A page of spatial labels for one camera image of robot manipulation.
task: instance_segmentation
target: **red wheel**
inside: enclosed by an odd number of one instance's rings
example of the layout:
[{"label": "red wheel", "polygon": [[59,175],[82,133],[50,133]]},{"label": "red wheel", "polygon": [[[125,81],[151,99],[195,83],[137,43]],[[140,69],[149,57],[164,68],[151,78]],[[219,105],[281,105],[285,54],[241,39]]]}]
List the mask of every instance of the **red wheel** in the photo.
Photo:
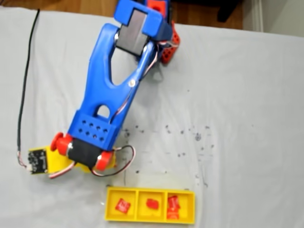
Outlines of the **red wheel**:
[{"label": "red wheel", "polygon": [[55,137],[53,138],[52,142],[51,142],[51,146],[50,146],[50,149],[51,151],[55,151],[57,149],[57,141],[58,139],[62,138],[63,137],[63,133],[62,132],[58,132]]}]

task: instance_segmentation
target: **black cable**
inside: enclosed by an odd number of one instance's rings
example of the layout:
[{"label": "black cable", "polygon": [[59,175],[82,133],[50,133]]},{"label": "black cable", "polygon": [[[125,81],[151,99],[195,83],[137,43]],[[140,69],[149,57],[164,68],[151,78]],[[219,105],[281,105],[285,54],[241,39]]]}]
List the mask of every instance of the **black cable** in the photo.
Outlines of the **black cable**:
[{"label": "black cable", "polygon": [[18,153],[20,153],[20,151],[21,151],[21,119],[22,119],[22,113],[23,113],[25,89],[26,89],[28,70],[29,70],[28,67],[29,67],[29,59],[30,59],[31,42],[32,42],[32,37],[33,37],[33,33],[34,33],[34,29],[35,29],[35,25],[36,25],[39,13],[40,13],[40,9],[37,10],[35,20],[34,20],[33,25],[32,25],[32,30],[30,32],[29,42],[28,42],[28,59],[27,59],[27,64],[25,66],[25,72],[24,72],[24,78],[23,78],[23,87],[22,87],[22,97],[21,97],[20,111],[19,111],[19,117],[18,117],[18,129],[17,129],[17,150],[18,150]]}]

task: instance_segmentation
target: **red bracket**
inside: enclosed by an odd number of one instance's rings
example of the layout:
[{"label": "red bracket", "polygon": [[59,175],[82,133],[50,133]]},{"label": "red bracket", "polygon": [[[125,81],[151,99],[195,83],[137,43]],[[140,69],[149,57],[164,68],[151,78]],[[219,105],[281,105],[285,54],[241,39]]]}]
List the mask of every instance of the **red bracket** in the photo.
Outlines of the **red bracket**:
[{"label": "red bracket", "polygon": [[[174,27],[174,21],[171,23],[172,25],[172,30],[173,30],[173,36],[172,36],[172,42],[174,44],[179,45],[180,44],[180,36],[177,34],[175,27]],[[161,56],[161,62],[164,64],[169,63],[169,61],[172,59],[177,47],[167,47],[164,49],[162,56]]]}]

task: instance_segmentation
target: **blue arm segment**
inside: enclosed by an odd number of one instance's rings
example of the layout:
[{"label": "blue arm segment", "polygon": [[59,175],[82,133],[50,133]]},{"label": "blue arm segment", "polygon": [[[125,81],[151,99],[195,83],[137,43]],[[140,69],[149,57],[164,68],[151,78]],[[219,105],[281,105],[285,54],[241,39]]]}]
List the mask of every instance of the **blue arm segment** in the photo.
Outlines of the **blue arm segment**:
[{"label": "blue arm segment", "polygon": [[[149,41],[137,69],[120,85],[114,85],[111,81],[111,58],[115,49],[114,36],[117,31],[118,27],[105,24],[99,34],[90,58],[85,97],[68,130],[68,134],[73,138],[107,151],[112,150],[155,48]],[[132,79],[135,81],[135,86],[130,87],[128,83]],[[124,109],[116,114],[124,104]],[[108,118],[97,115],[102,105],[110,110]]]},{"label": "blue arm segment", "polygon": [[[161,13],[135,1],[120,0],[114,17],[122,24],[128,25],[134,9],[147,14],[142,33],[151,38],[138,58],[137,68],[120,85],[112,83],[111,58],[115,50],[114,37],[119,28],[105,24],[90,58],[83,102],[68,130],[68,134],[73,138],[106,151],[111,151],[113,148],[148,65],[154,59],[156,52],[161,54],[162,50],[157,49],[155,42],[171,40],[172,37],[172,27],[164,20]],[[110,111],[108,117],[97,114],[99,107],[103,105]]]}]

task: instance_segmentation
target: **red block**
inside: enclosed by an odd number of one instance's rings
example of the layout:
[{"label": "red block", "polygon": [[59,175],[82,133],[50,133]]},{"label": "red block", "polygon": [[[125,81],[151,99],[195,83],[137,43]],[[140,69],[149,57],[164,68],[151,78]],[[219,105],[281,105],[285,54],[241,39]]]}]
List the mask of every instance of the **red block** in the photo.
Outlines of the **red block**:
[{"label": "red block", "polygon": [[154,199],[147,199],[146,205],[148,208],[158,209],[158,201]]},{"label": "red block", "polygon": [[179,198],[177,196],[171,196],[168,198],[169,208],[181,208],[179,205]]},{"label": "red block", "polygon": [[179,219],[179,209],[178,208],[168,208],[167,209],[167,219]]},{"label": "red block", "polygon": [[131,204],[128,203],[127,201],[123,200],[122,198],[119,199],[115,209],[122,212],[122,213],[127,213]]}]

